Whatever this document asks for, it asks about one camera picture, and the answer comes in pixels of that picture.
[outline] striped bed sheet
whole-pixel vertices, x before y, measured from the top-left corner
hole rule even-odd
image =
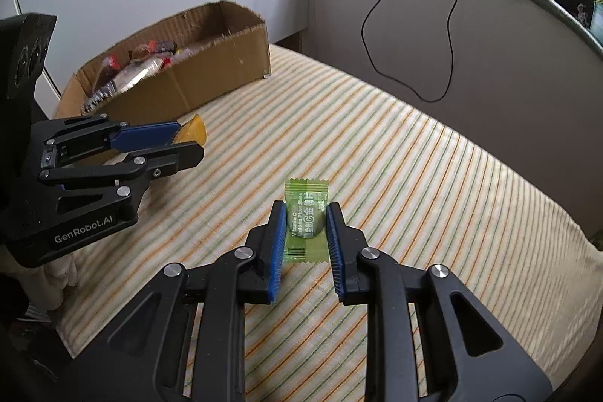
[[[370,245],[451,267],[558,386],[603,298],[602,254],[569,215],[390,94],[279,47],[271,61],[272,76],[198,110],[208,141],[197,168],[153,182],[136,226],[76,253],[81,279],[57,326],[71,355],[164,264],[214,261],[266,222],[285,180],[311,177],[329,181],[329,200]],[[285,264],[277,302],[246,308],[246,399],[362,400],[366,324],[365,307],[338,303],[328,263]]]

